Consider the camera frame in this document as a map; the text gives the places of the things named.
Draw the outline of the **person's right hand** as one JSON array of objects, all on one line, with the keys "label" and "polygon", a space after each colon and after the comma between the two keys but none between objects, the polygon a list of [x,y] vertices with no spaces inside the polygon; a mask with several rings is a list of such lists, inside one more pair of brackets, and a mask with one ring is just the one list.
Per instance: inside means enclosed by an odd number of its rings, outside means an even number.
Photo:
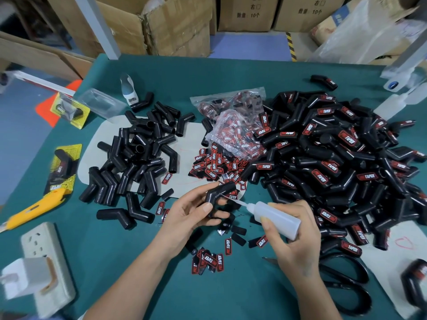
[{"label": "person's right hand", "polygon": [[280,269],[285,273],[287,268],[319,263],[321,234],[308,203],[299,200],[290,204],[268,203],[268,205],[301,220],[298,235],[294,241],[270,244],[276,254]]}]

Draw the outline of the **person's left hand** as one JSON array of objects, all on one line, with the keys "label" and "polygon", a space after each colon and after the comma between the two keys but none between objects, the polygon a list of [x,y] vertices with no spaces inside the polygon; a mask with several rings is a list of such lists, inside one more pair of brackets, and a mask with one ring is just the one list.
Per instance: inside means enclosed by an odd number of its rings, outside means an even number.
[{"label": "person's left hand", "polygon": [[[208,190],[218,185],[220,185],[219,182],[211,182],[194,188],[179,198],[170,208],[155,237],[159,251],[169,259],[176,257],[182,251],[191,234],[195,231],[188,226],[189,213],[204,203]],[[218,211],[214,207],[208,215],[214,220],[214,226],[219,225],[223,219],[227,219],[229,216],[230,213]]]}]

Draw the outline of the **white squeeze glue bottle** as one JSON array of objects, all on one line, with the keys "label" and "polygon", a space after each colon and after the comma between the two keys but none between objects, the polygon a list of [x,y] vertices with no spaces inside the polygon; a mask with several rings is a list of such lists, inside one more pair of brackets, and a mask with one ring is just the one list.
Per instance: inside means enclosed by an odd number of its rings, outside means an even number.
[{"label": "white squeeze glue bottle", "polygon": [[301,220],[278,209],[275,209],[263,202],[256,204],[245,203],[232,199],[233,202],[242,205],[254,216],[257,222],[261,222],[261,217],[269,219],[276,227],[277,231],[287,239],[294,241],[298,235]]}]

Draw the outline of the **single black elbow tube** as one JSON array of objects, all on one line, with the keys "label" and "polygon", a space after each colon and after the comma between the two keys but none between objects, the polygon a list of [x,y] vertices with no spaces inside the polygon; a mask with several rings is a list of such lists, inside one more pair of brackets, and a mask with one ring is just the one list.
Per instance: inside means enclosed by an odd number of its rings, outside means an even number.
[{"label": "single black elbow tube", "polygon": [[227,182],[216,186],[207,191],[205,196],[205,203],[212,204],[213,207],[216,206],[217,201],[222,198],[224,195],[228,195],[237,189],[236,184],[233,182]]}]

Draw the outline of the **person's right forearm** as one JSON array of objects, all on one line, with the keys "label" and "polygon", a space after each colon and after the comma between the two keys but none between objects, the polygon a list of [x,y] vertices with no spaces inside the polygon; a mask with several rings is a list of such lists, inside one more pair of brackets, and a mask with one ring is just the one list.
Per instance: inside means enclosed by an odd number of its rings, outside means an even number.
[{"label": "person's right forearm", "polygon": [[319,273],[318,262],[285,270],[296,291],[301,320],[343,320]]}]

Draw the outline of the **heap of red black stickers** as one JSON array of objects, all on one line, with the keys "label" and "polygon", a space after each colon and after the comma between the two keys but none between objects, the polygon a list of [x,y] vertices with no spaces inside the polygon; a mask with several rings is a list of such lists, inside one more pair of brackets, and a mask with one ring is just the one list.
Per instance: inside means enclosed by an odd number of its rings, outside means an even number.
[{"label": "heap of red black stickers", "polygon": [[248,188],[241,174],[249,161],[234,156],[219,144],[213,142],[210,147],[203,147],[195,156],[188,176],[207,182],[233,182],[236,189],[228,194],[231,199],[241,199]]}]

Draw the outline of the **white paper sheet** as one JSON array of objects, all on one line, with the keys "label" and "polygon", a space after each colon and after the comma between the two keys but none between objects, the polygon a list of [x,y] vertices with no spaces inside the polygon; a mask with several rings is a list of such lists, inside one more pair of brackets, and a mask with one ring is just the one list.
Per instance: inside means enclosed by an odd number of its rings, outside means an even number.
[{"label": "white paper sheet", "polygon": [[[119,128],[128,128],[130,126],[131,123],[124,115],[115,116],[100,124],[79,159],[77,177],[83,184],[89,184],[89,168],[93,166],[100,168],[107,160],[107,154],[99,149],[97,144],[102,141],[110,145],[114,135],[118,135]],[[199,150],[202,148],[201,140],[204,134],[205,129],[201,123],[190,122],[185,125],[184,136],[177,137],[175,142],[169,144],[178,154],[178,171],[166,181],[166,184],[163,184],[162,181],[167,173],[156,178],[159,195],[172,188],[174,190],[172,197],[180,198],[190,190],[208,184],[205,178],[199,179],[188,176],[195,161],[195,156],[199,155]]]}]

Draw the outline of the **pile of plain black tubes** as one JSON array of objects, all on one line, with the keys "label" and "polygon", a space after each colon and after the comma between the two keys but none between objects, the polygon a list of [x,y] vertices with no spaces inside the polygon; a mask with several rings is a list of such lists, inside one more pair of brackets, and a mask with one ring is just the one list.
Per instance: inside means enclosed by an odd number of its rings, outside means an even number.
[{"label": "pile of plain black tubes", "polygon": [[161,197],[157,179],[178,173],[179,154],[171,144],[195,120],[194,112],[161,102],[151,108],[153,97],[148,92],[139,102],[132,98],[124,114],[129,126],[118,128],[110,144],[97,143],[106,159],[100,167],[88,167],[88,185],[79,196],[83,203],[103,207],[97,211],[97,219],[118,221],[125,230],[134,228],[137,221],[154,221],[148,209]]}]

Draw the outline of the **black scissors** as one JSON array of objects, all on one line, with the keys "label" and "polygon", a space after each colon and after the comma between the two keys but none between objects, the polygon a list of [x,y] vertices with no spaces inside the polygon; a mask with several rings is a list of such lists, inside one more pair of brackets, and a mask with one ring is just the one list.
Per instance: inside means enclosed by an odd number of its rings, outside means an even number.
[{"label": "black scissors", "polygon": [[[334,259],[340,259],[348,263],[354,269],[356,276],[351,277],[336,267],[328,266],[327,263]],[[371,311],[372,298],[369,292],[364,288],[364,285],[369,282],[369,274],[367,269],[357,258],[345,253],[328,253],[322,255],[319,259],[319,271],[327,274],[329,278],[334,279],[333,281],[323,280],[323,283],[327,288],[340,291],[348,290],[355,294],[357,303],[353,308],[347,308],[334,301],[334,304],[340,313],[351,317],[361,317]]]}]

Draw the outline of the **pile of labelled black tubes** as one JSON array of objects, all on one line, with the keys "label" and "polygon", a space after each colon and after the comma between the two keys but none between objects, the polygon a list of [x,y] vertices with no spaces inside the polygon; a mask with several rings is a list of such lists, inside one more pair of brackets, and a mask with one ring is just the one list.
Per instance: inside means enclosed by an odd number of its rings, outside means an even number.
[{"label": "pile of labelled black tubes", "polygon": [[304,199],[319,218],[330,250],[360,256],[355,244],[387,249],[392,226],[407,220],[427,226],[427,189],[412,183],[427,170],[427,127],[416,119],[387,121],[358,98],[338,102],[326,92],[278,93],[259,114],[253,132],[260,152],[241,160],[233,181],[259,178],[276,203]]}]

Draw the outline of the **white paper with red mark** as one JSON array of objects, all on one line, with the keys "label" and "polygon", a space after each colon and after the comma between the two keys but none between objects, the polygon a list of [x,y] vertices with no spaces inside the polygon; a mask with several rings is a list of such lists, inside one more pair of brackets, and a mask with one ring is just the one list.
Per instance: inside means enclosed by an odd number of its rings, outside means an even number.
[{"label": "white paper with red mark", "polygon": [[427,226],[419,226],[414,221],[402,222],[391,228],[387,243],[386,251],[375,248],[373,242],[362,246],[361,259],[397,313],[408,320],[417,308],[405,297],[401,274],[414,260],[427,261]]}]

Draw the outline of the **white and blue bottle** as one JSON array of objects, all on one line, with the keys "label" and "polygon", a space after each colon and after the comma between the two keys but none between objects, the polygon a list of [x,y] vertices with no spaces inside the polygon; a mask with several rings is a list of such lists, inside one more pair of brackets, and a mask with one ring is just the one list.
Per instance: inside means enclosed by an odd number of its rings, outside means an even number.
[{"label": "white and blue bottle", "polygon": [[127,101],[129,106],[137,104],[139,97],[135,91],[134,82],[128,74],[122,73],[120,75],[122,95]]}]

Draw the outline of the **yellow carded tube package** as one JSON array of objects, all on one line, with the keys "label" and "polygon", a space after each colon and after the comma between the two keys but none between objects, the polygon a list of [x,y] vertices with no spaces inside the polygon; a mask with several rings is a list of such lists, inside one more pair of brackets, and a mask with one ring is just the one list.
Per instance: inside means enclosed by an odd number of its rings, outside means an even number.
[{"label": "yellow carded tube package", "polygon": [[50,112],[81,130],[91,110],[71,96],[59,92],[50,107]]},{"label": "yellow carded tube package", "polygon": [[75,144],[55,149],[43,195],[60,188],[66,188],[68,194],[72,193],[82,147],[82,144]]}]

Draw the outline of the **open torn cardboard box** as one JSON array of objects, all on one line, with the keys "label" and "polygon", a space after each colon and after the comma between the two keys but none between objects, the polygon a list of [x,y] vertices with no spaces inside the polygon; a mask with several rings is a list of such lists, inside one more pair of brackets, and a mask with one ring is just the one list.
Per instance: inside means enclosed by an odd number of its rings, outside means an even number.
[{"label": "open torn cardboard box", "polygon": [[95,1],[122,54],[210,54],[213,0]]}]

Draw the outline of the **printed cardboard box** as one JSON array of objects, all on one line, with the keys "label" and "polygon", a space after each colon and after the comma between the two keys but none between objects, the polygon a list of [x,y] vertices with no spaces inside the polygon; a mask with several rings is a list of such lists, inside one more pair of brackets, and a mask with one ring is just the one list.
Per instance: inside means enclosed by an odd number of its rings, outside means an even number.
[{"label": "printed cardboard box", "polygon": [[345,0],[281,0],[273,30],[309,32],[344,2]]},{"label": "printed cardboard box", "polygon": [[279,0],[219,0],[219,32],[268,32]]}]

